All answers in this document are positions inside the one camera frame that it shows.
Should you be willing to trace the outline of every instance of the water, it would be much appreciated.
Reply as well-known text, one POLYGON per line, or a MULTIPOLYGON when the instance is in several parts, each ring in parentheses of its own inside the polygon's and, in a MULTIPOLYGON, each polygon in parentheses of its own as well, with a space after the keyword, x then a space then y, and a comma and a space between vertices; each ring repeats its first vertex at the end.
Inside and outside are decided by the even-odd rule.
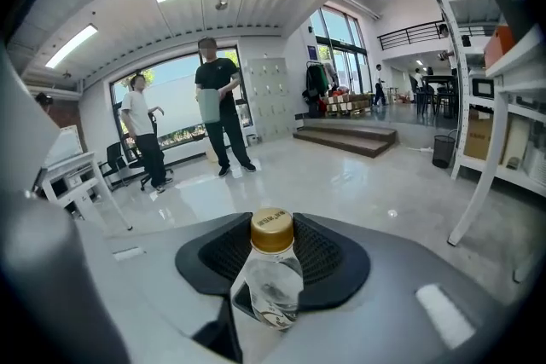
POLYGON ((293 252, 268 257, 252 259, 246 266, 253 311, 265 325, 288 329, 298 316, 298 296, 304 287, 301 267, 293 252))

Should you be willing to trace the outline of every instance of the shelving unit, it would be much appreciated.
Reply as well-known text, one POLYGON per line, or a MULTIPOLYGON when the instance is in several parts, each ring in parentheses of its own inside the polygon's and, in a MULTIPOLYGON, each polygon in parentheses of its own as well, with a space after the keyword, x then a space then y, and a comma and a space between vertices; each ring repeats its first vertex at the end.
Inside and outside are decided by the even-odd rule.
POLYGON ((460 222, 450 234, 448 242, 453 246, 475 220, 495 177, 546 197, 546 184, 532 180, 523 170, 510 170, 498 165, 506 135, 508 113, 546 123, 546 114, 508 103, 508 94, 535 95, 546 92, 545 55, 543 35, 538 26, 534 26, 507 54, 485 71, 487 78, 495 80, 494 101, 474 96, 468 98, 469 104, 492 107, 495 118, 486 161, 465 156, 460 148, 457 154, 459 165, 479 170, 482 175, 460 222))
POLYGON ((546 185, 532 180, 523 170, 510 170, 498 165, 506 135, 508 113, 519 114, 546 123, 546 114, 508 103, 508 94, 534 96, 546 91, 546 57, 543 35, 534 26, 507 54, 485 71, 486 78, 495 81, 495 99, 472 96, 469 89, 468 64, 483 54, 483 48, 463 47, 459 27, 496 25, 500 9, 494 0, 437 0, 451 28, 454 51, 462 84, 459 142, 451 177, 455 179, 462 166, 482 172, 478 187, 461 221, 451 232, 448 242, 456 245, 466 233, 481 209, 495 177, 521 186, 546 197, 546 185), (464 155, 470 105, 493 108, 495 117, 487 160, 464 155))

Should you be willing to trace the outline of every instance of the glossy floor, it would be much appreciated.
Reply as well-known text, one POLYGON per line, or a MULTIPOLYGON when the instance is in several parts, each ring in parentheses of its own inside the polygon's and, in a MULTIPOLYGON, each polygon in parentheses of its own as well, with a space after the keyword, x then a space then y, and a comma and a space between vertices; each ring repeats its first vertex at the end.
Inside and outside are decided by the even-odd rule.
MULTIPOLYGON (((479 219, 457 247, 447 237, 464 212, 476 181, 431 164, 431 155, 395 146, 375 159, 292 138, 250 147, 258 167, 217 177, 205 159, 175 168, 162 194, 133 182, 114 192, 135 233, 211 220, 232 212, 279 206, 335 218, 415 240, 473 277, 495 298, 511 302, 521 290, 512 269, 544 243, 539 201, 512 186, 491 190, 479 219)), ((109 234, 126 234, 111 208, 99 205, 109 234)))
POLYGON ((442 129, 455 129, 457 127, 457 118, 444 117, 444 109, 440 108, 438 115, 434 115, 431 105, 428 106, 425 113, 417 114, 417 105, 415 103, 393 103, 391 105, 371 108, 371 119, 380 122, 419 124, 422 126, 435 126, 442 129))

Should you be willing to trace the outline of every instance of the black railing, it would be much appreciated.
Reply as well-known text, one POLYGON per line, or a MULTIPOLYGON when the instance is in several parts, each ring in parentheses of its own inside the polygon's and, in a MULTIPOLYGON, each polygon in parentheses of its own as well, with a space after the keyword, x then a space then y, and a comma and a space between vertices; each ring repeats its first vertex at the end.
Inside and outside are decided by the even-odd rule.
MULTIPOLYGON (((443 20, 431 21, 380 35, 378 38, 381 49, 387 50, 406 44, 440 39, 442 35, 440 34, 439 27, 443 23, 445 23, 443 20)), ((493 35, 495 28, 496 25, 459 26, 459 32, 461 35, 468 35, 470 37, 489 37, 493 35)))
POLYGON ((381 43, 381 49, 386 50, 406 44, 440 39, 442 35, 440 34, 439 26, 442 23, 444 23, 443 20, 431 21, 380 35, 378 38, 381 43))

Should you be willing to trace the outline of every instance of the doorway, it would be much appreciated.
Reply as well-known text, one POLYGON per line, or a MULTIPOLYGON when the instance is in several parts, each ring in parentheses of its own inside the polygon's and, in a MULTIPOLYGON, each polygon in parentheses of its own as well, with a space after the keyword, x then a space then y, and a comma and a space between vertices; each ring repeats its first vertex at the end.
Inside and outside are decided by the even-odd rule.
POLYGON ((340 78, 340 86, 347 87, 351 93, 362 94, 362 77, 357 54, 334 49, 334 66, 340 78))

